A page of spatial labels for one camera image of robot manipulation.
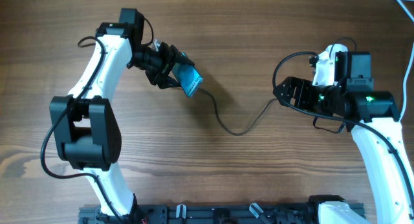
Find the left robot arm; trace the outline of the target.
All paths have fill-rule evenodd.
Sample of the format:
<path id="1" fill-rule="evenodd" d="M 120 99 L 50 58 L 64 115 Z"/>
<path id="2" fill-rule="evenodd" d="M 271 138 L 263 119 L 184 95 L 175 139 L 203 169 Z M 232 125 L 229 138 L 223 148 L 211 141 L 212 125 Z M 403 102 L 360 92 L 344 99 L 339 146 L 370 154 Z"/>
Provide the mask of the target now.
<path id="1" fill-rule="evenodd" d="M 100 206 L 96 221 L 143 223 L 136 196 L 125 183 L 118 159 L 122 136 L 111 107 L 123 71 L 137 67 L 150 84 L 161 89 L 181 88 L 193 96 L 202 76 L 187 55 L 175 46 L 142 41 L 149 21 L 137 9 L 123 8 L 116 23 L 102 23 L 93 40 L 93 55 L 78 83 L 65 96 L 55 96 L 49 106 L 52 121 L 47 133 L 54 138 L 61 160 L 86 177 Z"/>

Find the white power strip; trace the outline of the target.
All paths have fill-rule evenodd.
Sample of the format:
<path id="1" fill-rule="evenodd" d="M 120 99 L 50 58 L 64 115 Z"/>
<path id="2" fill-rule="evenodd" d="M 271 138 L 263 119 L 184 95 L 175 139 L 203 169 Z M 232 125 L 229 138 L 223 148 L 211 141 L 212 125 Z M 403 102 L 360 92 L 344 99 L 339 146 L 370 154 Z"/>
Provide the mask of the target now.
<path id="1" fill-rule="evenodd" d="M 345 45 L 334 43 L 329 45 L 326 48 L 326 51 L 328 52 L 328 56 L 330 60 L 335 60 L 335 56 L 337 52 L 347 52 L 348 48 Z"/>

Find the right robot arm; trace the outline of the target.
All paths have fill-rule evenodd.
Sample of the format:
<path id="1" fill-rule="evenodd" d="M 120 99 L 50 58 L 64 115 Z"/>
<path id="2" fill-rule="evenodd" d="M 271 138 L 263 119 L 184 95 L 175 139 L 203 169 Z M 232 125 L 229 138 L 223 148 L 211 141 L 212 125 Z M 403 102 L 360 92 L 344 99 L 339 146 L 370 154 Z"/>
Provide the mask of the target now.
<path id="1" fill-rule="evenodd" d="M 374 91 L 368 52 L 308 52 L 312 81 L 289 76 L 273 94 L 300 113 L 341 122 L 363 158 L 379 223 L 413 222 L 413 171 L 400 113 L 389 91 Z"/>

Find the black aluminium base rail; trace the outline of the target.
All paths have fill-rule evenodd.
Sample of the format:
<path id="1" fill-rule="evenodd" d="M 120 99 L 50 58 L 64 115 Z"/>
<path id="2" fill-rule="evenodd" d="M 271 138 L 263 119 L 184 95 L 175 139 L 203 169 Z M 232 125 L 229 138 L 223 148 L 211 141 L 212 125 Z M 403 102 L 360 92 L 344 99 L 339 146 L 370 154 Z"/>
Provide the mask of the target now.
<path id="1" fill-rule="evenodd" d="M 220 224 L 220 223 L 317 223 L 316 209 L 308 203 L 259 205 L 263 217 L 257 218 L 249 206 L 142 205 L 142 223 L 148 224 Z"/>

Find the turquoise screen smartphone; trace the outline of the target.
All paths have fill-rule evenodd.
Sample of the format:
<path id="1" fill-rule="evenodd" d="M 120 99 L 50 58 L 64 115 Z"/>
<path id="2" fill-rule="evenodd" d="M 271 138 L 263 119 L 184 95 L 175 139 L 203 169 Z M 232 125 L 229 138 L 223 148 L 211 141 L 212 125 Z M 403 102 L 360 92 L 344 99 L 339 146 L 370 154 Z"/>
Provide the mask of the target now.
<path id="1" fill-rule="evenodd" d="M 194 66 L 175 63 L 172 73 L 187 97 L 192 97 L 203 82 L 203 78 Z"/>

